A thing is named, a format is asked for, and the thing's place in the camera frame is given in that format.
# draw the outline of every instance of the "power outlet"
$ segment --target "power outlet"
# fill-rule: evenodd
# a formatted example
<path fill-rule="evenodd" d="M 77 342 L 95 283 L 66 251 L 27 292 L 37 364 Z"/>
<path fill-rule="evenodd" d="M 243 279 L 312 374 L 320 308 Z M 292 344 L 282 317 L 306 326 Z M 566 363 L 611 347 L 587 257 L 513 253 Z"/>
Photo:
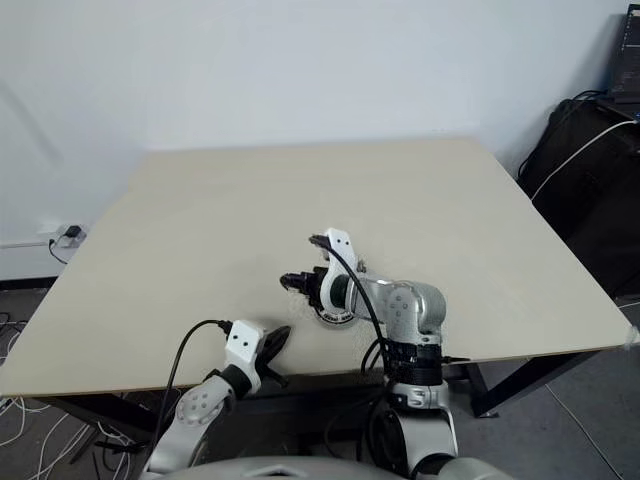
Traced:
<path fill-rule="evenodd" d="M 73 225 L 80 227 L 81 232 L 74 238 L 63 237 L 67 229 Z M 41 226 L 38 231 L 38 237 L 45 242 L 48 242 L 49 239 L 56 240 L 55 248 L 78 248 L 87 238 L 87 232 L 86 225 L 81 223 L 47 223 Z"/>

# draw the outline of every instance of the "white cable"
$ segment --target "white cable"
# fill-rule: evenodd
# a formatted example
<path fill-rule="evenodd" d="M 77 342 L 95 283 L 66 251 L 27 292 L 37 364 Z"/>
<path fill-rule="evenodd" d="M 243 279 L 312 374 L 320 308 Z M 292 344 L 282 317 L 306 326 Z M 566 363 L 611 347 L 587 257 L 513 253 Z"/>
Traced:
<path fill-rule="evenodd" d="M 0 412 L 0 417 L 2 415 L 4 415 L 5 413 L 7 413 L 7 411 L 11 408 L 12 405 L 14 405 L 15 402 L 13 401 L 13 399 L 11 399 L 11 403 L 9 403 L 9 405 L 7 405 L 6 407 L 4 407 L 4 410 L 2 412 Z"/>
<path fill-rule="evenodd" d="M 118 432 L 118 433 L 120 434 L 119 437 L 111 436 L 111 438 L 114 438 L 115 440 L 120 442 L 123 447 L 126 447 L 127 445 L 129 445 L 129 443 L 131 443 L 131 439 L 129 439 L 126 435 L 124 435 L 121 432 Z M 127 469 L 125 471 L 125 474 L 122 480 L 127 480 L 127 478 L 129 477 L 129 468 L 131 467 L 131 455 L 129 454 L 129 452 L 123 452 L 122 457 L 120 457 L 120 462 L 118 462 L 118 467 L 116 468 L 116 471 L 113 474 L 113 480 L 116 480 L 116 478 L 118 477 L 118 474 L 120 473 L 120 469 L 122 468 L 122 464 L 125 462 L 125 460 L 127 462 Z"/>
<path fill-rule="evenodd" d="M 78 438 L 76 438 L 71 445 L 69 445 L 69 448 L 67 448 L 66 450 L 63 450 L 62 452 L 60 452 L 60 454 L 56 457 L 56 459 L 53 462 L 51 462 L 49 464 L 49 466 L 47 466 L 47 468 L 45 468 L 41 472 L 36 473 L 35 475 L 30 476 L 26 480 L 34 480 L 34 479 L 39 478 L 40 475 L 42 475 L 43 473 L 50 472 L 51 469 L 53 469 L 53 467 L 55 467 L 56 463 L 58 463 L 60 460 L 62 460 L 62 458 L 64 458 L 65 455 L 67 455 L 71 450 L 73 450 L 75 448 L 75 446 L 80 442 L 80 440 L 82 440 L 82 437 L 84 437 L 84 435 L 89 431 L 89 425 L 85 425 L 84 427 L 81 427 L 80 430 L 82 430 L 82 434 L 80 436 L 78 436 Z"/>
<path fill-rule="evenodd" d="M 19 401 L 22 403 L 22 407 L 24 408 L 24 401 L 21 398 L 19 399 Z M 17 440 L 18 438 L 20 438 L 20 436 L 22 435 L 22 432 L 24 432 L 24 419 L 27 416 L 27 414 L 24 412 L 24 410 L 22 410 L 20 413 L 22 415 L 22 421 L 20 422 L 20 431 L 16 435 L 11 437 L 9 440 L 5 440 L 4 442 L 0 443 L 0 447 L 4 447 L 6 445 L 9 445 L 14 440 Z"/>
<path fill-rule="evenodd" d="M 11 337 L 9 339 L 9 341 L 7 342 L 7 357 L 9 356 L 9 352 L 11 351 L 11 349 L 13 348 L 13 344 L 16 342 L 16 338 L 18 338 L 20 336 L 22 332 L 17 332 L 13 337 Z"/>
<path fill-rule="evenodd" d="M 622 310 L 627 307 L 635 307 L 636 305 L 640 305 L 640 302 L 627 303 L 626 305 L 620 305 L 618 308 Z"/>
<path fill-rule="evenodd" d="M 587 429 L 585 428 L 584 425 L 582 425 L 582 422 L 580 422 L 580 420 L 578 420 L 578 417 L 575 416 L 575 414 L 569 409 L 569 407 L 567 407 L 564 402 L 562 400 L 560 400 L 560 398 L 558 398 L 558 396 L 555 394 L 555 392 L 553 390 L 551 390 L 551 387 L 549 385 L 545 385 L 545 387 L 547 387 L 547 390 L 549 390 L 549 393 L 553 396 L 553 398 L 556 399 L 556 402 L 558 402 L 558 404 L 564 408 L 564 410 L 569 414 L 569 416 L 573 419 L 574 422 L 576 422 L 576 425 L 578 425 L 578 427 L 580 427 L 580 430 L 582 430 L 582 433 L 584 433 L 584 436 L 587 437 L 587 440 L 589 440 L 589 443 L 591 443 L 591 445 L 593 446 L 593 448 L 596 449 L 596 451 L 598 452 L 598 454 L 600 455 L 600 457 L 602 458 L 602 460 L 604 460 L 604 463 L 607 464 L 607 466 L 611 469 L 611 471 L 613 472 L 613 474 L 618 477 L 619 480 L 624 480 L 624 478 L 622 478 L 622 475 L 620 475 L 618 473 L 618 471 L 615 469 L 615 467 L 613 466 L 613 464 L 609 461 L 609 458 L 604 454 L 604 452 L 602 451 L 602 449 L 598 446 L 598 444 L 596 443 L 596 441 L 593 439 L 593 437 L 589 434 L 589 432 L 587 431 Z"/>
<path fill-rule="evenodd" d="M 60 453 L 58 454 L 58 457 L 60 457 L 60 459 L 56 457 L 56 460 L 51 462 L 47 466 L 47 468 L 42 471 L 42 473 L 47 473 L 44 477 L 44 480 L 48 480 L 49 475 L 51 475 L 51 472 L 53 472 L 53 468 L 56 466 L 56 463 L 62 460 L 62 457 L 69 454 L 75 448 L 80 439 L 84 437 L 85 434 L 89 431 L 89 428 L 89 425 L 83 425 L 78 429 L 78 431 L 76 431 L 76 433 L 73 434 L 73 436 L 69 440 L 67 440 L 67 443 L 65 443 L 64 447 L 62 447 L 62 450 L 60 450 Z"/>
<path fill-rule="evenodd" d="M 56 428 L 58 428 L 58 425 L 60 425 L 68 416 L 69 416 L 68 413 L 65 413 L 63 416 L 61 416 L 58 419 L 58 421 L 53 425 L 53 427 L 51 427 L 51 430 L 49 430 L 44 437 L 44 441 L 42 442 L 42 447 L 40 447 L 40 461 L 38 462 L 38 473 L 36 473 L 36 476 L 35 476 L 35 478 L 37 478 L 38 480 L 40 480 L 40 475 L 42 475 L 42 460 L 44 458 L 44 448 L 47 446 L 47 441 L 49 440 L 49 437 L 51 436 L 53 431 Z"/>
<path fill-rule="evenodd" d="M 113 438 L 114 440 L 117 440 L 124 447 L 129 445 L 132 441 L 124 433 L 120 432 L 116 428 L 113 428 L 112 426 L 109 426 L 109 428 L 111 428 L 114 432 L 116 432 L 117 435 L 114 435 L 113 433 L 105 432 L 104 427 L 100 422 L 98 422 L 98 428 L 100 429 L 100 432 L 102 432 L 103 435 L 105 435 L 108 438 Z M 127 480 L 127 478 L 129 477 L 129 469 L 131 467 L 131 455 L 129 454 L 129 452 L 123 452 L 122 457 L 120 457 L 120 462 L 118 462 L 118 467 L 116 468 L 116 471 L 113 474 L 113 480 L 117 478 L 118 474 L 120 473 L 120 469 L 122 468 L 122 464 L 125 462 L 125 460 L 127 462 L 127 469 L 125 470 L 125 474 L 122 480 Z"/>
<path fill-rule="evenodd" d="M 27 408 L 27 407 L 22 407 L 21 405 L 18 405 L 16 403 L 16 407 L 18 407 L 20 410 L 23 410 L 27 413 L 40 413 L 40 412 L 44 412 L 46 409 L 50 408 L 51 405 L 45 405 L 44 407 L 41 408 Z"/>
<path fill-rule="evenodd" d="M 551 178 L 558 173 L 560 170 L 562 170 L 571 160 L 573 160 L 575 157 L 577 157 L 578 155 L 580 155 L 580 153 L 582 153 L 582 151 L 589 147 L 592 143 L 598 141 L 600 138 L 604 137 L 607 133 L 609 133 L 611 130 L 615 130 L 618 127 L 621 127 L 623 125 L 631 125 L 631 124 L 637 124 L 638 122 L 636 120 L 625 120 L 624 122 L 620 122 L 620 123 L 616 123 L 615 125 L 603 130 L 602 132 L 600 132 L 598 135 L 596 135 L 595 137 L 593 137 L 591 140 L 589 140 L 587 143 L 585 143 L 582 147 L 580 147 L 578 150 L 576 150 L 576 152 L 571 155 L 569 158 L 567 158 L 564 162 L 562 162 L 560 164 L 560 166 L 558 168 L 556 168 L 553 172 L 551 172 L 547 178 L 544 179 L 544 181 L 540 184 L 540 186 L 538 187 L 538 189 L 535 191 L 535 193 L 531 196 L 531 201 L 533 202 L 535 200 L 535 198 L 538 196 L 538 193 L 540 193 L 540 190 L 542 190 L 542 187 L 544 187 L 547 182 L 549 180 L 551 180 Z"/>
<path fill-rule="evenodd" d="M 118 432 L 119 435 L 114 435 L 113 433 L 107 433 L 104 431 L 104 428 L 102 427 L 102 424 L 100 422 L 98 422 L 98 428 L 100 429 L 100 432 L 105 436 L 105 437 L 109 437 L 109 438 L 113 438 L 114 440 L 121 440 L 123 435 L 122 433 L 118 432 L 115 428 L 113 429 L 114 431 Z"/>

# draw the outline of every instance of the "wall baseboard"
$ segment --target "wall baseboard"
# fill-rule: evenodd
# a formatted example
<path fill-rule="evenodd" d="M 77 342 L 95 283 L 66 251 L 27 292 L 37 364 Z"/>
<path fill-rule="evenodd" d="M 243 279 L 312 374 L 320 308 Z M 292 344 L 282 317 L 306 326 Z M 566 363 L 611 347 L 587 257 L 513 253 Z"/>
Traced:
<path fill-rule="evenodd" d="M 23 278 L 0 280 L 0 292 L 5 290 L 27 290 L 33 288 L 51 288 L 58 277 Z"/>

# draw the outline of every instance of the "electrical cord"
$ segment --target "electrical cord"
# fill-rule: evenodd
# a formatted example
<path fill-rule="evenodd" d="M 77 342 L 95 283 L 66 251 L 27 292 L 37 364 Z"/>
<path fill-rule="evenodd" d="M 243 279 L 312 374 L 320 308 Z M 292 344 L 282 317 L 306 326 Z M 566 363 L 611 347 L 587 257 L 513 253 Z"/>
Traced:
<path fill-rule="evenodd" d="M 362 461 L 362 435 L 364 434 L 364 429 L 359 433 L 358 440 L 356 440 L 356 462 Z"/>
<path fill-rule="evenodd" d="M 0 412 L 0 417 L 1 417 L 2 415 L 4 415 L 5 413 L 7 413 L 7 412 L 11 409 L 11 407 L 12 407 L 13 405 L 15 405 L 15 404 L 16 404 L 16 402 L 15 402 L 12 398 L 10 398 L 10 399 L 8 399 L 8 400 L 9 400 L 9 401 L 7 402 L 7 403 L 8 403 L 8 405 L 7 405 L 7 403 L 4 403 L 4 404 L 2 405 L 3 410 Z"/>
<path fill-rule="evenodd" d="M 98 459 L 96 458 L 96 452 L 91 452 L 91 460 L 93 461 L 93 471 L 96 474 L 98 480 L 102 480 L 100 476 L 100 467 L 98 467 Z"/>
<path fill-rule="evenodd" d="M 18 401 L 22 404 L 22 407 L 24 408 L 24 400 L 22 400 L 22 398 L 20 398 Z M 25 418 L 26 418 L 27 414 L 25 413 L 24 410 L 21 410 L 20 414 L 21 414 L 21 418 L 22 418 L 20 420 L 20 430 L 18 430 L 18 433 L 16 433 L 9 440 L 5 440 L 4 442 L 0 443 L 0 447 L 6 447 L 7 445 L 15 442 L 18 438 L 20 438 L 22 436 L 22 432 L 24 432 L 24 421 L 25 421 Z"/>
<path fill-rule="evenodd" d="M 364 438 L 367 443 L 367 450 L 369 450 L 369 455 L 371 455 L 371 460 L 373 460 L 373 463 L 376 466 L 379 465 L 379 462 L 376 459 L 376 452 L 375 452 L 375 449 L 373 448 L 373 440 L 371 439 L 371 423 L 373 422 L 373 414 L 376 412 L 378 405 L 380 405 L 380 402 L 391 391 L 392 387 L 393 387 L 393 382 L 389 380 L 387 384 L 384 386 L 384 390 L 382 391 L 380 396 L 369 407 L 369 411 L 367 412 L 367 417 L 364 423 Z"/>
<path fill-rule="evenodd" d="M 36 474 L 36 478 L 38 480 L 40 480 L 40 475 L 42 475 L 42 461 L 44 460 L 44 449 L 47 446 L 47 442 L 49 441 L 49 437 L 55 431 L 55 429 L 58 428 L 58 425 L 60 425 L 62 422 L 64 422 L 65 419 L 67 419 L 68 417 L 69 417 L 68 413 L 65 413 L 64 415 L 62 415 L 58 419 L 58 421 L 53 424 L 53 427 L 51 427 L 51 429 L 47 432 L 47 434 L 44 437 L 44 441 L 42 442 L 42 446 L 40 447 L 40 460 L 38 461 L 38 473 Z"/>
<path fill-rule="evenodd" d="M 540 184 L 540 186 L 538 187 L 538 189 L 534 192 L 534 194 L 531 196 L 531 201 L 533 202 L 536 197 L 538 196 L 538 194 L 540 193 L 540 191 L 544 188 L 544 186 L 549 182 L 549 180 L 551 180 L 553 178 L 554 175 L 556 175 L 560 170 L 562 170 L 569 162 L 571 162 L 571 160 L 573 160 L 575 157 L 577 157 L 580 153 L 582 153 L 583 150 L 585 150 L 586 148 L 588 148 L 590 145 L 592 145 L 593 143 L 595 143 L 596 141 L 598 141 L 600 138 L 604 137 L 607 133 L 611 132 L 612 130 L 615 130 L 616 128 L 622 127 L 623 125 L 636 125 L 638 122 L 636 120 L 625 120 L 624 122 L 620 122 L 620 123 L 616 123 L 615 125 L 606 128 L 605 130 L 603 130 L 602 132 L 600 132 L 599 134 L 597 134 L 595 137 L 593 137 L 591 140 L 589 140 L 587 143 L 585 143 L 582 147 L 580 147 L 578 150 L 575 151 L 575 153 L 573 155 L 571 155 L 569 158 L 567 158 L 564 162 L 562 162 L 555 170 L 553 170 L 549 175 L 547 175 L 547 177 L 542 181 L 542 183 Z"/>
<path fill-rule="evenodd" d="M 40 412 L 44 412 L 48 408 L 51 408 L 51 405 L 45 405 L 44 407 L 41 407 L 41 408 L 27 408 L 27 407 L 23 407 L 22 405 L 18 405 L 17 403 L 15 404 L 15 406 L 27 413 L 40 413 Z"/>
<path fill-rule="evenodd" d="M 62 260 L 59 256 L 57 256 L 55 253 L 53 253 L 53 246 L 58 243 L 58 241 L 60 240 L 60 238 L 58 238 L 58 240 L 54 240 L 53 238 L 49 239 L 49 253 L 51 254 L 51 256 L 53 258 L 55 258 L 56 260 L 58 260 L 60 263 L 67 265 L 67 262 Z"/>
<path fill-rule="evenodd" d="M 351 404 L 349 407 L 345 408 L 344 410 L 338 412 L 336 415 L 331 417 L 331 419 L 327 422 L 327 425 L 324 427 L 324 432 L 322 437 L 324 440 L 324 446 L 332 457 L 343 458 L 342 455 L 336 453 L 333 450 L 333 448 L 331 447 L 331 440 L 329 439 L 329 434 L 331 433 L 331 429 L 333 428 L 333 425 L 336 423 L 336 421 L 339 418 L 344 417 L 347 413 L 355 410 L 356 408 L 362 405 L 365 405 L 369 402 L 377 400 L 379 397 L 380 397 L 380 393 L 376 393 L 375 395 L 370 395 L 367 398 L 360 399 L 357 402 Z"/>
<path fill-rule="evenodd" d="M 565 115 L 558 121 L 558 123 L 556 123 L 555 128 L 551 131 L 546 131 L 543 135 L 542 138 L 540 138 L 540 141 L 538 142 L 538 144 L 536 145 L 536 147 L 533 149 L 533 151 L 531 152 L 531 154 L 529 154 L 529 156 L 520 164 L 520 166 L 518 167 L 518 180 L 520 179 L 520 177 L 522 176 L 522 173 L 524 171 L 524 167 L 527 165 L 529 159 L 531 158 L 532 155 L 534 155 L 538 150 L 540 150 L 540 148 L 546 144 L 549 140 L 551 140 L 551 138 L 558 132 L 558 130 L 560 130 L 560 127 L 575 113 L 577 113 L 578 110 L 580 110 L 580 108 L 582 108 L 582 106 L 588 101 L 588 100 L 592 100 L 593 98 L 604 94 L 605 92 L 601 91 L 601 90 L 585 90 L 583 92 L 580 92 L 578 95 L 576 95 L 575 97 L 573 97 L 571 99 L 571 102 L 575 102 L 576 100 L 580 99 L 581 97 L 585 97 L 583 99 L 582 102 L 578 103 L 577 105 L 571 105 L 567 110 L 567 112 L 565 113 Z"/>
<path fill-rule="evenodd" d="M 11 351 L 11 349 L 13 348 L 13 344 L 16 343 L 16 339 L 20 336 L 20 334 L 22 333 L 22 331 L 17 332 L 13 337 L 11 337 L 9 339 L 9 341 L 7 342 L 7 354 L 3 357 L 0 357 L 0 360 L 2 360 L 3 362 L 0 364 L 3 365 L 4 361 L 9 358 L 9 352 Z"/>
<path fill-rule="evenodd" d="M 618 308 L 622 310 L 627 307 L 635 307 L 636 305 L 640 305 L 640 302 L 627 303 L 626 305 L 620 305 Z"/>
<path fill-rule="evenodd" d="M 108 439 L 109 437 L 105 435 L 104 441 L 106 442 Z M 116 471 L 116 467 L 110 466 L 109 463 L 107 462 L 107 447 L 102 447 L 102 465 L 109 472 L 113 473 Z"/>
<path fill-rule="evenodd" d="M 56 466 L 56 464 L 75 448 L 75 446 L 80 442 L 80 440 L 82 440 L 82 437 L 85 436 L 85 434 L 89 431 L 89 429 L 90 429 L 89 425 L 83 425 L 82 427 L 80 427 L 80 429 L 69 439 L 66 445 L 62 448 L 62 450 L 60 451 L 58 456 L 55 458 L 55 460 L 53 460 L 53 462 L 51 462 L 45 469 L 39 470 L 38 473 L 30 476 L 26 480 L 34 480 L 34 479 L 40 480 L 40 476 L 42 476 L 43 474 L 49 475 L 53 470 L 53 468 Z"/>
<path fill-rule="evenodd" d="M 340 265 L 342 265 L 343 268 L 346 270 L 346 272 L 349 275 L 349 277 L 351 277 L 351 280 L 353 281 L 354 285 L 358 289 L 358 292 L 360 293 L 360 296 L 362 297 L 362 301 L 364 302 L 365 306 L 367 307 L 367 311 L 369 312 L 369 316 L 371 317 L 371 323 L 373 324 L 373 328 L 376 331 L 376 338 L 378 339 L 378 343 L 380 344 L 380 348 L 382 349 L 382 352 L 383 352 L 382 353 L 382 363 L 383 363 L 385 371 L 386 371 L 387 370 L 387 355 L 384 352 L 385 341 L 384 341 L 384 337 L 382 336 L 382 329 L 380 328 L 380 321 L 378 320 L 378 316 L 376 315 L 376 312 L 375 312 L 375 310 L 373 308 L 373 305 L 371 304 L 371 300 L 369 299 L 369 295 L 367 295 L 367 292 L 364 289 L 364 287 L 362 286 L 362 283 L 360 283 L 360 279 L 357 277 L 355 272 L 351 269 L 349 264 L 344 260 L 344 258 L 342 258 L 342 255 L 340 255 L 338 252 L 336 252 L 333 249 L 333 247 L 329 243 L 329 239 L 327 237 L 322 236 L 322 235 L 312 235 L 309 238 L 309 241 L 313 245 L 315 245 L 317 247 L 320 247 L 320 248 L 326 250 L 327 252 L 329 252 L 331 255 L 333 255 L 334 258 L 336 260 L 338 260 L 338 262 L 340 262 Z"/>
<path fill-rule="evenodd" d="M 377 345 L 380 345 L 380 341 L 376 338 L 373 342 L 371 342 L 371 345 L 369 345 L 369 348 L 367 348 L 367 351 L 362 357 L 362 361 L 360 362 L 360 373 L 362 375 L 367 375 L 367 361 L 369 360 L 369 357 L 371 356 L 373 350 Z"/>
<path fill-rule="evenodd" d="M 376 366 L 376 363 L 378 363 L 378 360 L 380 359 L 381 354 L 382 354 L 381 350 L 378 350 L 376 352 L 376 354 L 373 356 L 373 360 L 371 360 L 371 363 L 369 364 L 369 368 L 367 369 L 367 372 L 370 372 L 371 370 L 374 369 L 374 367 Z"/>
<path fill-rule="evenodd" d="M 158 421 L 156 423 L 156 428 L 153 433 L 153 437 L 150 445 L 151 451 L 153 451 L 155 446 L 158 444 L 158 440 L 160 439 L 160 431 L 162 430 L 162 425 L 165 422 L 165 415 L 167 413 L 166 409 L 167 409 L 167 402 L 169 399 L 169 392 L 173 388 L 173 381 L 175 380 L 175 377 L 176 377 L 178 364 L 180 363 L 180 358 L 182 357 L 182 352 L 184 351 L 184 347 L 187 345 L 187 342 L 189 341 L 189 338 L 191 338 L 191 335 L 193 335 L 193 333 L 196 330 L 198 330 L 199 328 L 205 325 L 217 325 L 225 332 L 225 334 L 228 334 L 229 331 L 231 330 L 232 322 L 228 320 L 203 320 L 202 322 L 197 323 L 193 327 L 191 327 L 191 329 L 187 332 L 187 334 L 182 339 L 182 342 L 180 342 L 180 346 L 178 347 L 176 356 L 173 359 L 173 365 L 171 366 L 171 373 L 169 374 L 167 387 L 165 388 L 164 394 L 162 395 L 162 402 L 160 404 L 160 410 L 158 411 Z"/>
<path fill-rule="evenodd" d="M 5 327 L 11 327 L 16 332 L 22 332 L 22 330 L 20 330 L 16 325 L 24 326 L 27 324 L 27 322 L 25 322 L 24 320 L 18 321 L 18 322 L 12 322 L 11 314 L 9 312 L 0 312 L 0 315 L 5 315 L 7 317 L 4 322 L 0 323 L 0 334 L 2 334 Z"/>
<path fill-rule="evenodd" d="M 580 428 L 580 430 L 582 431 L 582 433 L 584 434 L 584 436 L 587 438 L 587 440 L 589 440 L 589 443 L 591 443 L 591 446 L 596 450 L 596 452 L 598 452 L 598 455 L 600 455 L 600 458 L 602 458 L 602 460 L 604 461 L 604 463 L 607 464 L 607 466 L 609 467 L 609 469 L 611 470 L 611 472 L 619 479 L 619 480 L 624 480 L 624 478 L 622 478 L 622 475 L 620 475 L 618 473 L 618 471 L 616 470 L 616 468 L 613 466 L 613 464 L 611 463 L 611 461 L 609 460 L 609 458 L 605 455 L 605 453 L 602 451 L 602 449 L 600 448 L 600 446 L 596 443 L 596 441 L 593 439 L 593 437 L 591 436 L 591 434 L 587 431 L 587 429 L 585 428 L 585 426 L 582 424 L 582 422 L 578 419 L 578 417 L 576 417 L 576 415 L 571 411 L 571 409 L 569 407 L 567 407 L 567 405 L 565 405 L 565 403 L 560 400 L 560 398 L 558 397 L 558 395 L 556 395 L 556 393 L 551 390 L 551 387 L 549 385 L 545 385 L 545 387 L 547 388 L 547 390 L 549 390 L 549 393 L 551 394 L 551 396 L 553 396 L 553 398 L 556 400 L 556 402 L 558 402 L 558 404 L 564 409 L 565 412 L 567 412 L 569 414 L 569 416 L 573 419 L 573 421 L 576 423 L 576 425 L 578 425 L 578 427 Z"/>
<path fill-rule="evenodd" d="M 109 425 L 109 428 L 111 430 L 113 430 L 115 433 L 109 433 L 105 430 L 104 426 L 102 425 L 102 423 L 98 422 L 98 429 L 100 430 L 100 433 L 102 433 L 105 436 L 105 440 L 106 439 L 113 439 L 116 440 L 117 442 L 120 442 L 123 446 L 128 446 L 132 443 L 132 440 L 127 437 L 124 433 L 118 431 L 116 428 L 112 427 Z M 106 458 L 105 458 L 105 452 L 106 452 L 106 448 L 103 447 L 102 449 L 102 461 L 104 463 L 104 466 L 107 470 L 109 470 L 110 472 L 113 472 L 113 479 L 115 480 L 118 475 L 120 474 L 120 471 L 122 469 L 122 465 L 126 462 L 127 465 L 127 469 L 125 471 L 123 480 L 126 480 L 127 477 L 129 476 L 129 470 L 131 468 L 131 454 L 129 452 L 122 452 L 122 456 L 120 457 L 120 461 L 118 462 L 118 465 L 116 468 L 111 468 L 107 465 L 106 462 Z"/>

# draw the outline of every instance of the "laptop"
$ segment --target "laptop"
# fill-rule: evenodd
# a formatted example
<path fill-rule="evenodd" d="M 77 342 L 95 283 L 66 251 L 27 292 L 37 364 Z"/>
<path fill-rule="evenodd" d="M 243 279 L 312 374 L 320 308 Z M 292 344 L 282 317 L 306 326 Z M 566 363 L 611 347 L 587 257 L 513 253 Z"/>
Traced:
<path fill-rule="evenodd" d="M 629 5 L 607 96 L 596 103 L 630 120 L 640 120 L 640 5 Z"/>

